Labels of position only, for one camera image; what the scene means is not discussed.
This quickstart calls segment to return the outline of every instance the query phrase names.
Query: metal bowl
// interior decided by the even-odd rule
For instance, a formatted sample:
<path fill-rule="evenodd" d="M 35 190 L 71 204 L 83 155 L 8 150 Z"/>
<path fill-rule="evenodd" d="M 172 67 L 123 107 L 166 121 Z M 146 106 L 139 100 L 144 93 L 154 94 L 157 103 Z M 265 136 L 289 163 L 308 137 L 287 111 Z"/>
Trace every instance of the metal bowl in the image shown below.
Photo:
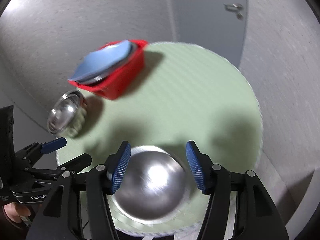
<path fill-rule="evenodd" d="M 144 224 L 157 224 L 177 214 L 189 194 L 183 167 L 164 150 L 141 146 L 132 148 L 113 201 L 127 217 Z"/>
<path fill-rule="evenodd" d="M 78 90 L 65 93 L 51 110 L 47 128 L 55 136 L 74 137 L 84 123 L 87 104 L 84 96 Z"/>

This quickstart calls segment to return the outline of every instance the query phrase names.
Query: green tablecloth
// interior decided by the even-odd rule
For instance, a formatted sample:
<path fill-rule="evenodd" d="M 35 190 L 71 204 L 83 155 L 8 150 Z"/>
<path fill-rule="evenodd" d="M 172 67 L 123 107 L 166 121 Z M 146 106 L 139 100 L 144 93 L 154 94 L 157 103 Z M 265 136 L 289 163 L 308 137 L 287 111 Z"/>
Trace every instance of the green tablecloth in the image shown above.
<path fill-rule="evenodd" d="M 170 42 L 148 45 L 145 60 L 142 73 L 117 100 L 82 91 L 88 99 L 86 123 L 58 151 L 59 163 L 88 153 L 93 158 L 84 170 L 88 171 L 127 140 L 132 147 L 158 146 L 188 167 L 185 144 L 194 140 L 213 163 L 230 171 L 254 168 L 262 138 L 259 104 L 231 63 L 200 46 Z M 202 222 L 209 197 L 193 185 L 190 201 L 180 213 L 156 225 L 127 218 L 109 197 L 115 226 L 127 233 L 161 235 Z"/>

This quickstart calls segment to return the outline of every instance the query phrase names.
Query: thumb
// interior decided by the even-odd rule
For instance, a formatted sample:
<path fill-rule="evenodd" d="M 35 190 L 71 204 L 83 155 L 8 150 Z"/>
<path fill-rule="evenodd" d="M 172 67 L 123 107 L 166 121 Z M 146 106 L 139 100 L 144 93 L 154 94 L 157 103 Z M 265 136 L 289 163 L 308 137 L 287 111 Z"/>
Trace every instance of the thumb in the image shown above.
<path fill-rule="evenodd" d="M 16 202 L 5 205 L 4 211 L 8 218 L 16 223 L 20 223 L 22 221 L 20 217 L 28 217 L 31 214 L 30 210 L 26 206 Z"/>

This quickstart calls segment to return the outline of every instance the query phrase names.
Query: door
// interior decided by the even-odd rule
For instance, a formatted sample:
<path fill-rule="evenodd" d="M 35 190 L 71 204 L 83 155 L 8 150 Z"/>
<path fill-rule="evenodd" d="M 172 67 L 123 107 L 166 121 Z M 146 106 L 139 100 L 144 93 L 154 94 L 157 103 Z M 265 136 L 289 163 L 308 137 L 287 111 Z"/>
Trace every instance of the door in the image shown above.
<path fill-rule="evenodd" d="M 247 0 L 171 2 L 178 41 L 198 44 L 225 57 L 235 67 L 239 66 L 245 35 Z M 240 4 L 242 9 L 232 8 L 233 4 Z"/>

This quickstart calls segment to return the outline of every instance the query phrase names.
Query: red plastic container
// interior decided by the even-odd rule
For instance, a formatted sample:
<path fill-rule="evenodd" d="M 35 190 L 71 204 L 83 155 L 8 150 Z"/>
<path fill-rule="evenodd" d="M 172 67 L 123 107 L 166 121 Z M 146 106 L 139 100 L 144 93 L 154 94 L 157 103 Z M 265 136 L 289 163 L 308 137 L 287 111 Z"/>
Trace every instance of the red plastic container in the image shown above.
<path fill-rule="evenodd" d="M 133 55 L 131 55 L 126 64 L 116 69 L 102 82 L 93 85 L 81 85 L 75 81 L 68 82 L 77 88 L 90 91 L 98 96 L 110 100 L 118 98 L 144 67 L 143 48 L 148 44 L 148 42 L 144 40 L 130 41 L 137 44 L 137 50 Z M 110 42 L 100 49 L 103 49 L 106 46 L 114 45 L 118 42 L 119 41 Z"/>

